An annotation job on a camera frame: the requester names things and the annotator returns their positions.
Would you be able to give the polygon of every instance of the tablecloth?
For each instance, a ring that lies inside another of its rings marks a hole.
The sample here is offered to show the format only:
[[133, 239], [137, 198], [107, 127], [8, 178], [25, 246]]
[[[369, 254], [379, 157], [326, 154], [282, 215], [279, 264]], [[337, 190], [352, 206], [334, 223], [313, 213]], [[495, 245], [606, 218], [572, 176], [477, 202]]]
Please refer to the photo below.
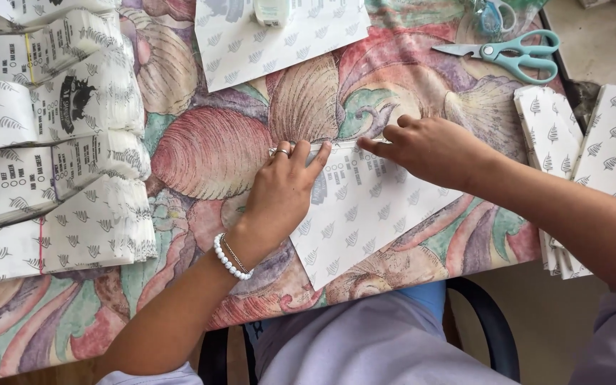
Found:
[[[512, 102], [521, 83], [496, 65], [430, 50], [474, 41], [457, 1], [367, 0], [369, 38], [213, 94], [194, 8], [187, 0], [123, 0], [118, 9], [144, 99], [159, 257], [1, 283], [0, 376], [102, 354], [244, 212], [255, 171], [280, 140], [353, 140], [380, 135], [401, 114], [424, 114], [526, 162]], [[284, 242], [235, 286], [210, 328], [538, 258], [534, 225], [464, 195], [318, 292]]]

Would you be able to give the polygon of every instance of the hand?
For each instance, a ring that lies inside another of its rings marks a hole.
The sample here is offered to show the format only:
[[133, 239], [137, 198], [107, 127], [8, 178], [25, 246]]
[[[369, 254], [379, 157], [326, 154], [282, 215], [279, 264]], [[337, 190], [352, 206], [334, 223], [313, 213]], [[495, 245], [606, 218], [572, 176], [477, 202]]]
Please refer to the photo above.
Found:
[[443, 118], [413, 119], [402, 115], [397, 123], [384, 127], [384, 137], [391, 144], [362, 137], [358, 146], [438, 186], [472, 193], [469, 190], [474, 180], [481, 178], [493, 160], [507, 159], [463, 127]]
[[[279, 151], [282, 149], [290, 155]], [[257, 252], [250, 253], [251, 263], [259, 263], [277, 249], [304, 219], [313, 183], [331, 149], [330, 142], [323, 142], [317, 156], [306, 166], [310, 143], [300, 140], [292, 148], [283, 141], [256, 173], [244, 214], [227, 236], [230, 240], [236, 238], [235, 242], [243, 238], [245, 243], [258, 245]]]

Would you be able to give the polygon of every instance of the yellow rubber band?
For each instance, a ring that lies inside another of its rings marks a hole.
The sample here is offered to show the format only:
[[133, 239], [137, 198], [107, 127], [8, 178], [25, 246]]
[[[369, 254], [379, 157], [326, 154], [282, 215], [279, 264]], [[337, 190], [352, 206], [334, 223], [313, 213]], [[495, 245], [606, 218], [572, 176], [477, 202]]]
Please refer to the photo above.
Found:
[[27, 68], [30, 70], [30, 83], [33, 86], [37, 86], [35, 75], [33, 75], [34, 71], [32, 71], [32, 52], [30, 49], [30, 39], [27, 38], [27, 34], [25, 34], [25, 49], [27, 50]]

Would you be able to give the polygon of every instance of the white bottle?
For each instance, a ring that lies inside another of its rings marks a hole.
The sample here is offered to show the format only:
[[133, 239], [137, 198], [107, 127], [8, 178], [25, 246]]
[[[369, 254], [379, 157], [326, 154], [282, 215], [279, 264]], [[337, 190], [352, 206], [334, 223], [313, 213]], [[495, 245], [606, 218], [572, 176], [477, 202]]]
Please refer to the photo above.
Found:
[[282, 28], [292, 21], [292, 0], [253, 0], [258, 23], [264, 27]]

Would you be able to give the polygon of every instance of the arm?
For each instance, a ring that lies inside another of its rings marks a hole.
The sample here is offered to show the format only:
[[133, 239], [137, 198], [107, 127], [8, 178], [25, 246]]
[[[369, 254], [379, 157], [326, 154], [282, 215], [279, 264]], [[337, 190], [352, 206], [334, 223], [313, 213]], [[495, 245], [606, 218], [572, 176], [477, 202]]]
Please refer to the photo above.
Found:
[[[288, 142], [281, 142], [278, 149], [290, 152], [291, 159], [277, 152], [258, 171], [244, 215], [226, 235], [244, 267], [258, 265], [303, 220], [330, 148], [324, 143], [306, 167], [310, 144], [302, 140], [292, 151]], [[227, 250], [225, 254], [232, 260]], [[94, 382], [113, 371], [154, 375], [180, 367], [237, 282], [213, 250], [206, 252], [123, 328], [98, 361]]]
[[515, 162], [442, 118], [403, 115], [375, 143], [359, 146], [418, 178], [462, 190], [513, 211], [560, 241], [616, 287], [616, 198]]

